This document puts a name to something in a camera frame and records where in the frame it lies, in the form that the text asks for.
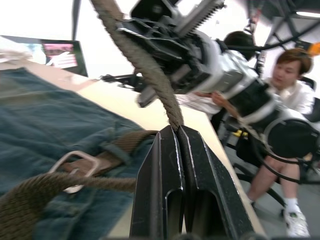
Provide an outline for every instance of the robotic arm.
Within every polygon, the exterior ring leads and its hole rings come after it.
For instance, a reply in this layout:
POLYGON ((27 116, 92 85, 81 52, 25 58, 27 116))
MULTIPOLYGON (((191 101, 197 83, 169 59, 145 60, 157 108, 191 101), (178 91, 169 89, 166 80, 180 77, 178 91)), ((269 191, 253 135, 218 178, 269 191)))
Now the robotic arm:
MULTIPOLYGON (((285 107, 238 52, 196 30, 223 7, 223 0, 203 0, 182 17, 168 0, 147 6, 140 1, 132 10, 132 19, 120 23, 118 30, 153 56, 176 94, 221 92, 237 109, 242 125, 270 154, 302 158, 315 153, 320 145, 320 119, 285 107)), ((146 107, 155 98, 147 86, 138 103, 146 107)))

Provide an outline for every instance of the bare leg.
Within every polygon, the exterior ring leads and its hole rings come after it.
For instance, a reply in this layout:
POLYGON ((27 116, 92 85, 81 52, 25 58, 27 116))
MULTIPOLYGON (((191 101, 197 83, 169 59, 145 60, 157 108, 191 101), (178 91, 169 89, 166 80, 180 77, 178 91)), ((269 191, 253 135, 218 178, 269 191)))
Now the bare leg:
MULTIPOLYGON (((264 161, 277 172, 280 172, 281 169, 286 165, 285 163, 275 160, 270 156, 267 156, 264 161)), ((266 191, 269 190, 277 178, 278 177, 275 174, 270 172, 263 165, 251 183, 251 187, 247 193, 248 198, 255 202, 258 198, 265 194, 266 191)))
MULTIPOLYGON (((283 169, 280 171, 282 175, 292 178, 292 179, 300 179, 300 169, 297 164, 286 164, 283 169)), ((283 195, 287 199, 297 198, 298 192, 298 184, 293 181, 287 181, 283 178, 280 179, 280 183, 283 189, 283 195)))

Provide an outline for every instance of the white sneaker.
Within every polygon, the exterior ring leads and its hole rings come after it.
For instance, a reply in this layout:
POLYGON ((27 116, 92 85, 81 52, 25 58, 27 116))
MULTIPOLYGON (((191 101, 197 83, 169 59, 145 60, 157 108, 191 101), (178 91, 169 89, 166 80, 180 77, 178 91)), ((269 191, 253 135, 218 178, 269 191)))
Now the white sneaker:
POLYGON ((285 212, 284 220, 289 238, 310 237, 306 217, 302 212, 285 212))

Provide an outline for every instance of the belt buckle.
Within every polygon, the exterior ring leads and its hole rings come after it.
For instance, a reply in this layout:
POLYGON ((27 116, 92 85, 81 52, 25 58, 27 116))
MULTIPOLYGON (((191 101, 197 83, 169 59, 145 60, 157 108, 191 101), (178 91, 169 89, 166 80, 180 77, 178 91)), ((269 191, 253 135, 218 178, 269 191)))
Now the belt buckle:
MULTIPOLYGON (((83 151, 71 151, 71 152, 68 152, 66 155, 64 155, 62 158, 60 158, 53 165, 53 167, 49 170, 48 173, 51 174, 51 173, 56 172, 57 169, 72 156, 81 157, 81 158, 88 160, 92 163, 92 168, 84 176, 86 178, 92 176, 100 165, 100 160, 94 156, 91 156, 83 151)), ((78 170, 78 168, 74 169, 72 172, 70 172, 70 175, 75 174, 77 172, 77 170, 78 170)), ((74 193, 79 192, 83 187, 84 187, 83 185, 75 185, 75 186, 68 187, 63 191, 68 194, 74 194, 74 193)))

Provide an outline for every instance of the denim fabric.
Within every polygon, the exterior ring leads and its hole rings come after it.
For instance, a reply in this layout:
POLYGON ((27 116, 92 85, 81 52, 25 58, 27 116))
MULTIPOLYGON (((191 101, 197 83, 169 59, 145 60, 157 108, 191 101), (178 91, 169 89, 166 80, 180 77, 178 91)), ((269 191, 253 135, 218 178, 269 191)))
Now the denim fabric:
MULTIPOLYGON (((141 130, 74 92, 60 89, 24 68, 0 71, 0 196, 32 176, 46 173, 64 154, 103 151, 101 143, 141 130)), ((153 138, 127 164, 105 174, 135 177, 153 138)), ((84 187, 61 193, 46 207, 35 240, 98 240, 132 202, 130 193, 84 187)))

